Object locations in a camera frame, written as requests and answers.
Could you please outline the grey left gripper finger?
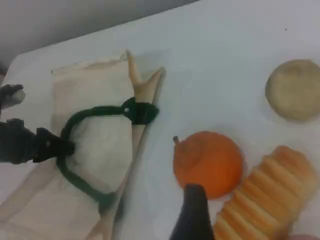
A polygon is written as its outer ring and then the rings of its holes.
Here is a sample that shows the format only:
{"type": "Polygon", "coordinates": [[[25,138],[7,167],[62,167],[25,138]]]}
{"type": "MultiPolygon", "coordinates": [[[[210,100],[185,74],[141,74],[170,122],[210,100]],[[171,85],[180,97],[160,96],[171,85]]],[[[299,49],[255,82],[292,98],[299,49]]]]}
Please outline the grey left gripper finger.
{"type": "Polygon", "coordinates": [[[0,87],[0,109],[20,104],[26,97],[21,84],[6,84],[0,87]]]}

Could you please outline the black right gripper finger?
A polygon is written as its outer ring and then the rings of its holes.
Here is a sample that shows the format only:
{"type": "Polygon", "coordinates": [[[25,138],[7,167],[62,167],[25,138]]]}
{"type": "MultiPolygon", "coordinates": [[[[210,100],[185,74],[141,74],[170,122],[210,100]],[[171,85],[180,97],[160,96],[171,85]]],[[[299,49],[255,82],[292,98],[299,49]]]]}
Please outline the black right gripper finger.
{"type": "Polygon", "coordinates": [[[183,204],[170,239],[213,240],[214,238],[205,189],[199,184],[187,184],[183,189],[183,204]]]}

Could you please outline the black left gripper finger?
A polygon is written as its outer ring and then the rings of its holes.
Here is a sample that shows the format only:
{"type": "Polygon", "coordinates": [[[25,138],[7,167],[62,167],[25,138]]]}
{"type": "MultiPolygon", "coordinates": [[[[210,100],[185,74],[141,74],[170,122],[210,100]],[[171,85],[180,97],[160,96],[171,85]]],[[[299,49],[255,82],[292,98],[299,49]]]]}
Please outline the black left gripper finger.
{"type": "Polygon", "coordinates": [[[41,163],[73,154],[75,145],[40,127],[32,132],[24,121],[13,118],[0,123],[0,161],[14,165],[28,161],[41,163]]]}

